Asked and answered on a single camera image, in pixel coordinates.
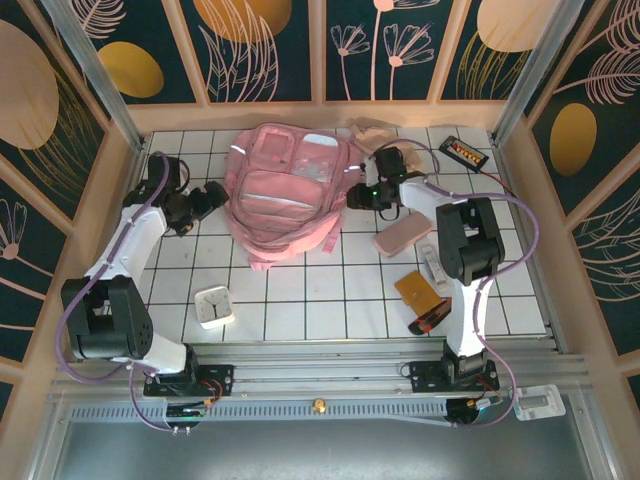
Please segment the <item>beige fabric pouch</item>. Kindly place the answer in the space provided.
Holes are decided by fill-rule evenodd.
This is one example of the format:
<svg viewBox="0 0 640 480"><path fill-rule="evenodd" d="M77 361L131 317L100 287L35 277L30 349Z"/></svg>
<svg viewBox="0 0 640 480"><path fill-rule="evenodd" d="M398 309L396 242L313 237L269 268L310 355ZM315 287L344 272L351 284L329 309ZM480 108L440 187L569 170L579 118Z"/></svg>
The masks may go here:
<svg viewBox="0 0 640 480"><path fill-rule="evenodd" d="M403 155L404 165L409 173L424 172L422 159L416 148L408 141L401 141L390 130L381 127L362 127L352 123L349 127L350 140L365 154L371 155L380 148L395 147Z"/></svg>

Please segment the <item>black battery charger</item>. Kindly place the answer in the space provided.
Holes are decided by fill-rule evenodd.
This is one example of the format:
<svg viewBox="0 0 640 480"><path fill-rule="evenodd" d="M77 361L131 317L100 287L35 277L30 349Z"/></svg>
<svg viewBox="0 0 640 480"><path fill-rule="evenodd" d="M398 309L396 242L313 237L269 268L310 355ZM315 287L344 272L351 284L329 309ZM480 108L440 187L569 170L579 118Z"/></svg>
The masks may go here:
<svg viewBox="0 0 640 480"><path fill-rule="evenodd" d="M438 150L475 173L479 173L489 160L486 154L454 136L448 136Z"/></svg>

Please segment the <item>aluminium mounting rail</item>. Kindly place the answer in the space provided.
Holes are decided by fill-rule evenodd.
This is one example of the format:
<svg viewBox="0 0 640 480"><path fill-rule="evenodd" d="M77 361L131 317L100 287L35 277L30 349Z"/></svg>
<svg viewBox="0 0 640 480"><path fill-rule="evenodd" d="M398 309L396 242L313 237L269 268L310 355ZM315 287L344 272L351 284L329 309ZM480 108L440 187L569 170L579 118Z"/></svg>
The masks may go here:
<svg viewBox="0 0 640 480"><path fill-rule="evenodd" d="M503 389L511 376L520 386L554 384L563 393L592 387L585 359L560 353L550 337L505 337L490 344L508 363L497 368ZM194 349L203 364L233 365L235 398L385 398L410 394L408 363L439 360L443 342L429 337L221 342Z"/></svg>

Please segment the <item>white square alarm clock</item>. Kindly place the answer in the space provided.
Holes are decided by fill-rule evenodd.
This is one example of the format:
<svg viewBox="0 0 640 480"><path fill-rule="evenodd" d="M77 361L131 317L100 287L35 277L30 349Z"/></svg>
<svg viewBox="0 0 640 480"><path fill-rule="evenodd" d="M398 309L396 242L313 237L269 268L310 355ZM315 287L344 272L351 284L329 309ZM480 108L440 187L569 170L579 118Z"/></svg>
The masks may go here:
<svg viewBox="0 0 640 480"><path fill-rule="evenodd" d="M194 304L198 322L205 330L220 328L236 320L229 289L224 285L197 292Z"/></svg>

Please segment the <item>pink pencil case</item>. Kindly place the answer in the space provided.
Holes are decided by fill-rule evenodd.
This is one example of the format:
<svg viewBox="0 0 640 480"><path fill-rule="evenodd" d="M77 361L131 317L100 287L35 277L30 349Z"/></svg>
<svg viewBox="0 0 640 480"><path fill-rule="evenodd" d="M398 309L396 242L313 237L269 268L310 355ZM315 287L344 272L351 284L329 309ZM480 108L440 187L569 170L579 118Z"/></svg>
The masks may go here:
<svg viewBox="0 0 640 480"><path fill-rule="evenodd" d="M413 212L377 233L372 242L382 256L392 258L424 238L433 228L429 218Z"/></svg>

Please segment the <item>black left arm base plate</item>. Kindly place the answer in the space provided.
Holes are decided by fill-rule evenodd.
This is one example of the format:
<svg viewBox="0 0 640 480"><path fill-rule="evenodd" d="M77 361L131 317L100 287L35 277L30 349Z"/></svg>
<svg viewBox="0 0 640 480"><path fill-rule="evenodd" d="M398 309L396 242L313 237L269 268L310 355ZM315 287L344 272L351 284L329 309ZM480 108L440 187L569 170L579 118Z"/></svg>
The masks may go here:
<svg viewBox="0 0 640 480"><path fill-rule="evenodd" d="M163 374L145 382L145 397L224 397L234 383L233 365L199 365L195 370Z"/></svg>

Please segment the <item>white remote control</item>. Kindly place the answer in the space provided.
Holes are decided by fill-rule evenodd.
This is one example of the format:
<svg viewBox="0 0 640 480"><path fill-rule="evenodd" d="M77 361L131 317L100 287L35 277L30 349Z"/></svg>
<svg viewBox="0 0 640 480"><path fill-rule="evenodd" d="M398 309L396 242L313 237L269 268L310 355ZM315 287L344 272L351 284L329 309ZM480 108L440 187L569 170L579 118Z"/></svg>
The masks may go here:
<svg viewBox="0 0 640 480"><path fill-rule="evenodd" d="M445 292L448 289L449 285L447 276L440 264L437 252L430 244L423 244L421 246L421 251L424 259L425 269L431 281L431 285L437 292Z"/></svg>

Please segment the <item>pink backpack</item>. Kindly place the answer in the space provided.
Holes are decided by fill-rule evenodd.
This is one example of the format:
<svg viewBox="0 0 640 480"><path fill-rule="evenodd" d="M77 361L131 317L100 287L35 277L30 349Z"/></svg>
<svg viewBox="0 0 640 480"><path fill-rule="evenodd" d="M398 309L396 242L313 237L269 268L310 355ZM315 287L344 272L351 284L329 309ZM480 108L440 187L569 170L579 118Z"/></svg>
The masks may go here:
<svg viewBox="0 0 640 480"><path fill-rule="evenodd" d="M266 123L237 135L226 155L224 209L250 267L265 271L317 247L332 253L364 159L326 131Z"/></svg>

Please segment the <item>small white plastic box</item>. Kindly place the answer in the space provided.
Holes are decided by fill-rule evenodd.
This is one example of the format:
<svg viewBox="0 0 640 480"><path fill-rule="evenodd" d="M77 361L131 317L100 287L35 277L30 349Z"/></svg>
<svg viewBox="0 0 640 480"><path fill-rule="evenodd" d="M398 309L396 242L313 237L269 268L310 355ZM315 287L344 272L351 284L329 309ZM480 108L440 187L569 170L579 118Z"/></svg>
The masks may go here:
<svg viewBox="0 0 640 480"><path fill-rule="evenodd" d="M547 384L511 389L514 413L521 422L561 417L566 407L556 385Z"/></svg>

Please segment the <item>mustard yellow wallet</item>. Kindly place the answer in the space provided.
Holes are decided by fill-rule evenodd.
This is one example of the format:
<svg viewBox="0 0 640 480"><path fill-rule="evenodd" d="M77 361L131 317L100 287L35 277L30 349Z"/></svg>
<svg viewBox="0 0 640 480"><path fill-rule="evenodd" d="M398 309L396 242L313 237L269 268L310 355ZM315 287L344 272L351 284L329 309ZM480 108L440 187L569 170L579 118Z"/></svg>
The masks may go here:
<svg viewBox="0 0 640 480"><path fill-rule="evenodd" d="M394 287L403 302L417 317L427 315L443 302L440 295L418 270L396 281Z"/></svg>

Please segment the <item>aluminium frame post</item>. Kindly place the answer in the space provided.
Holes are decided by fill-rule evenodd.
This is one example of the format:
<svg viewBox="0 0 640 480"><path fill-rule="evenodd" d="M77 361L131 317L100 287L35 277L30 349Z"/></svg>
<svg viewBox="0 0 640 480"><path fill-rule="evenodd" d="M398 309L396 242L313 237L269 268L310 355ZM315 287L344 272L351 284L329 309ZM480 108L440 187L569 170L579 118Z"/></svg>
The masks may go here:
<svg viewBox="0 0 640 480"><path fill-rule="evenodd" d="M62 38L86 73L89 82L119 127L127 143L135 153L142 151L140 131L129 114L120 92L98 57L97 51L84 33L80 22L72 11L67 0L41 0L53 24L58 28Z"/></svg>
<svg viewBox="0 0 640 480"><path fill-rule="evenodd" d="M584 1L559 0L550 19L545 24L540 39L529 55L491 134L493 147L501 147L509 139L534 91L541 83L576 23Z"/></svg>

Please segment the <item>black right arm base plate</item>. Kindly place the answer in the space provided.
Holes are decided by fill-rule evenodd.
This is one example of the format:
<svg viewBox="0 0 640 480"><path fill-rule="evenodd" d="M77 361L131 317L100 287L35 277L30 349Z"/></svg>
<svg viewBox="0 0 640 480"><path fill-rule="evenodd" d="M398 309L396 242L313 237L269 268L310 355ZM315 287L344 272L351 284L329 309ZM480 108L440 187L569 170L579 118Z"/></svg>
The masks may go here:
<svg viewBox="0 0 640 480"><path fill-rule="evenodd" d="M484 369L470 377L452 382L440 361L414 361L408 364L408 379L413 393L482 393L485 389L498 391L500 381L493 360Z"/></svg>

